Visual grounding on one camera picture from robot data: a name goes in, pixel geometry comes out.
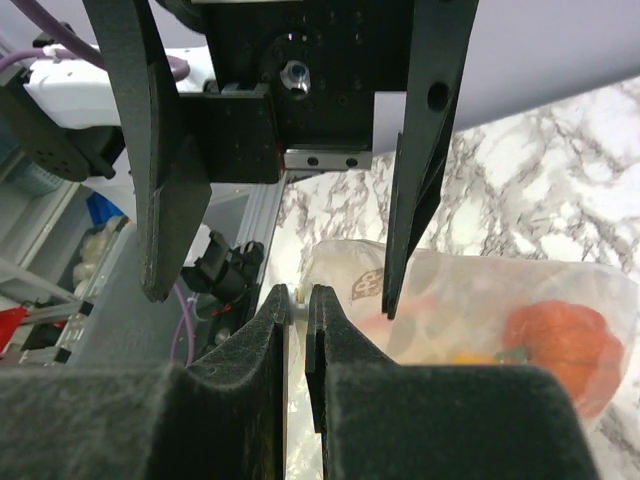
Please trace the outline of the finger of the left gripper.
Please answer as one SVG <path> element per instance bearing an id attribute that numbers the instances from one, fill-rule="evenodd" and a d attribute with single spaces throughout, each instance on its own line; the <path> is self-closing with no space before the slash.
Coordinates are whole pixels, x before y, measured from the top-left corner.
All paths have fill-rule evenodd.
<path id="1" fill-rule="evenodd" d="M 136 197 L 141 287 L 164 301 L 211 196 L 151 8 L 146 1 L 84 4 L 116 101 Z"/>
<path id="2" fill-rule="evenodd" d="M 410 256 L 441 200 L 476 1 L 414 3 L 407 94 L 398 135 L 382 312 L 395 318 Z"/>

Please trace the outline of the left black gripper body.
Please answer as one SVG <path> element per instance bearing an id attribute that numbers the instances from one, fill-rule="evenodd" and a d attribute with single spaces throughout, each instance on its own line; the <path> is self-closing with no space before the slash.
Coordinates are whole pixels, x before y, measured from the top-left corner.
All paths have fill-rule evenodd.
<path id="1" fill-rule="evenodd" d="M 410 1 L 167 1 L 212 75 L 178 94 L 208 181 L 367 169 L 375 98 L 408 82 Z"/>

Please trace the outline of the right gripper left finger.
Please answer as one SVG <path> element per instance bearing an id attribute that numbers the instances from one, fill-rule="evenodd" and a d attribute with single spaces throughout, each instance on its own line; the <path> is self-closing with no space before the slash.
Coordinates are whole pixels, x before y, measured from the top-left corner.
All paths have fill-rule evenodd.
<path id="1" fill-rule="evenodd" d="M 281 479 L 289 293 L 189 367 L 1 372 L 5 479 Z"/>

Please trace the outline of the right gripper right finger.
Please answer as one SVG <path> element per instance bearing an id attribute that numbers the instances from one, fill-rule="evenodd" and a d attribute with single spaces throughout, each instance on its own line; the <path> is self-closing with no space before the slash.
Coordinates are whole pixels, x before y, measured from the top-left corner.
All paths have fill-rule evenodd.
<path id="1" fill-rule="evenodd" d="M 306 377 L 328 479 L 595 479 L 571 402 L 532 366 L 401 366 L 333 289 L 308 307 Z"/>

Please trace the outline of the orange toy pumpkin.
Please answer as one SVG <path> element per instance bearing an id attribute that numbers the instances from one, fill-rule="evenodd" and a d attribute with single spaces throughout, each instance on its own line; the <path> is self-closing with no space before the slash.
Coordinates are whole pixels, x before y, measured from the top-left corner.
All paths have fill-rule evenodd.
<path id="1" fill-rule="evenodd" d="M 598 311 L 548 300 L 509 314 L 500 355 L 508 363 L 550 371 L 579 416 L 592 419 L 606 408 L 621 383 L 625 347 Z"/>

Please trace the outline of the clear zip top bag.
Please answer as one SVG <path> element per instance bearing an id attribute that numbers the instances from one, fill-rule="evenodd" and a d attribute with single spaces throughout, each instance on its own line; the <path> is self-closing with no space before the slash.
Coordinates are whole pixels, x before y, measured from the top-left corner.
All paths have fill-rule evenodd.
<path id="1" fill-rule="evenodd" d="M 384 249 L 367 240 L 323 241 L 294 260 L 280 260 L 274 281 L 305 302 L 312 288 L 333 288 L 347 317 L 400 364 L 449 364 L 462 353 L 495 355 L 509 314 L 560 300 L 601 313 L 625 347 L 621 383 L 599 416 L 581 421 L 601 475 L 639 475 L 639 287 L 595 263 L 455 256 L 419 249 L 410 259 L 394 319 L 380 310 Z"/>

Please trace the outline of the yellow toy bell pepper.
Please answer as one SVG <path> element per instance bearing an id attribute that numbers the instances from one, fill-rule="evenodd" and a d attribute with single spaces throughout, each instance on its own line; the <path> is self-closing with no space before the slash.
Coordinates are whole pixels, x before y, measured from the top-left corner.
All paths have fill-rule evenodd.
<path id="1" fill-rule="evenodd" d="M 501 361 L 497 360 L 492 355 L 485 355 L 479 353 L 462 353 L 455 355 L 451 361 L 454 365 L 496 365 Z"/>

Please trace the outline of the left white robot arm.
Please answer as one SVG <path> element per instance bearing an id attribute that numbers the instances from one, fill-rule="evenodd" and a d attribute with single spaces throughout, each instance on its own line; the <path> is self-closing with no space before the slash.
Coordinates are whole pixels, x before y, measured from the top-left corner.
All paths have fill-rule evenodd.
<path id="1" fill-rule="evenodd" d="M 394 317 L 410 256 L 440 202 L 474 1 L 167 1 L 203 35 L 164 49 L 147 1 L 88 1 L 87 44 L 36 1 L 49 37 L 1 62 L 1 112 L 26 155 L 63 179 L 114 177 L 126 153 L 141 283 L 163 301 L 215 183 L 288 170 L 367 168 L 375 98 L 406 96 L 389 208 L 382 309 Z"/>

